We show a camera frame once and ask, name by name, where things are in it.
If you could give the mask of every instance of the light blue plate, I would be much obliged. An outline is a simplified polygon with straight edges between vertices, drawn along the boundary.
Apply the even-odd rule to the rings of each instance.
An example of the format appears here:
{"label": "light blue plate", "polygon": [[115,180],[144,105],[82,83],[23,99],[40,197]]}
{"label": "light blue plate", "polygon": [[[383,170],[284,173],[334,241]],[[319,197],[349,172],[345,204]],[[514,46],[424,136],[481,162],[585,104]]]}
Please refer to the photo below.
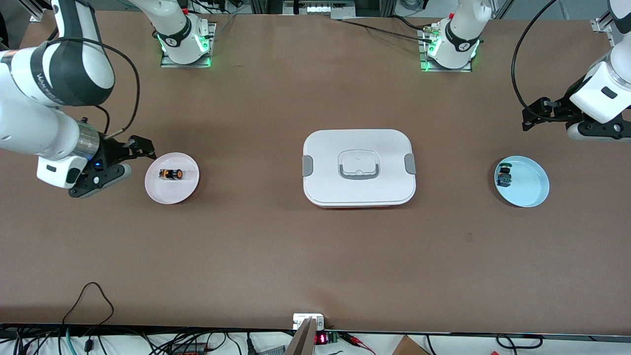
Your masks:
{"label": "light blue plate", "polygon": [[[510,163],[511,183],[508,187],[497,186],[497,174],[500,164]],[[533,159],[513,155],[503,159],[495,168],[493,183],[497,192],[508,202],[519,207],[535,207],[548,197],[550,180],[541,165]]]}

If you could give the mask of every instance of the plate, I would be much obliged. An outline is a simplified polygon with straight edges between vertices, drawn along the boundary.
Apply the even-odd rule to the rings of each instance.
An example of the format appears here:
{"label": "plate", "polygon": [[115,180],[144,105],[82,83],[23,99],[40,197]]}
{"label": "plate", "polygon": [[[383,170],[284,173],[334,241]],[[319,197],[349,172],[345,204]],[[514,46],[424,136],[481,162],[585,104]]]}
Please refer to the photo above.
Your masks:
{"label": "plate", "polygon": [[[510,186],[503,187],[497,184],[497,174],[500,172],[500,165],[509,163],[510,167]],[[541,205],[550,192],[550,180],[541,165],[537,164],[533,159],[513,155],[502,159],[495,168],[493,175],[493,184],[497,188],[497,192],[515,206],[519,207],[535,207]]]}
{"label": "plate", "polygon": [[[181,180],[164,180],[160,170],[180,169]],[[172,205],[186,200],[199,183],[199,167],[195,160],[184,153],[168,153],[157,158],[144,176],[144,188],[149,197],[158,203]]]}

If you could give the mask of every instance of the brown table surface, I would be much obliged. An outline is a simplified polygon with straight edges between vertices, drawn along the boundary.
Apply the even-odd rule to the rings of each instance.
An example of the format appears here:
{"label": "brown table surface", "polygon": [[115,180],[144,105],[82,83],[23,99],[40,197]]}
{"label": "brown table surface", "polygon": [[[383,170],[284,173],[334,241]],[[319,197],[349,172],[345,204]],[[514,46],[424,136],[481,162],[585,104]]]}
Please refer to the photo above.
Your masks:
{"label": "brown table surface", "polygon": [[[97,19],[141,75],[129,133],[159,155],[193,156],[200,186],[159,205],[141,159],[131,179],[76,200],[37,180],[36,157],[2,151],[2,322],[59,322],[94,280],[118,324],[288,328],[294,312],[316,311],[338,329],[631,335],[631,145],[572,141],[563,124],[522,132],[509,68],[526,22],[491,21],[473,73],[422,73],[413,41],[319,16],[237,16],[208,69],[160,69],[141,13]],[[23,46],[52,29],[50,17],[30,25]],[[518,60],[524,98],[561,97],[608,49],[587,21],[537,23]],[[117,129],[135,89],[110,58],[104,107]],[[67,112],[104,122],[91,107]],[[345,128],[410,138],[410,202],[324,210],[306,199],[304,140]],[[515,154],[550,177],[539,207],[496,195],[493,168]],[[69,322],[105,315],[93,288]]]}

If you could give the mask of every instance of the small electronic component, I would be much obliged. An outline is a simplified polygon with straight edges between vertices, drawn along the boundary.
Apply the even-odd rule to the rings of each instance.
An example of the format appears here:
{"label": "small electronic component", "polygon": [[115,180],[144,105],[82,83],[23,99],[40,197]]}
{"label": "small electronic component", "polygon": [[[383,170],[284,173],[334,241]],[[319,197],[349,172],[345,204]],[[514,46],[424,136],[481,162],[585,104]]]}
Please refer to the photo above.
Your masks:
{"label": "small electronic component", "polygon": [[184,173],[180,169],[160,169],[160,175],[158,176],[164,180],[181,180]]}
{"label": "small electronic component", "polygon": [[510,186],[511,175],[510,168],[512,167],[511,163],[501,163],[500,171],[497,173],[497,186],[501,186],[503,188],[507,188]]}
{"label": "small electronic component", "polygon": [[332,342],[338,342],[338,334],[336,332],[318,332],[315,335],[315,345],[326,345]]}

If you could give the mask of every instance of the cardboard box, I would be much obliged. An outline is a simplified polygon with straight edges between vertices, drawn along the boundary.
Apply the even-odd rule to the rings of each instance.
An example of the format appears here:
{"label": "cardboard box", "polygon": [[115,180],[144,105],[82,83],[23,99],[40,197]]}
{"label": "cardboard box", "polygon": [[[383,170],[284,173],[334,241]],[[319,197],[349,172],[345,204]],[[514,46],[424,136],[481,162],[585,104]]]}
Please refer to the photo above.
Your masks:
{"label": "cardboard box", "polygon": [[423,348],[410,339],[410,337],[404,335],[392,355],[429,355],[429,353],[423,350]]}

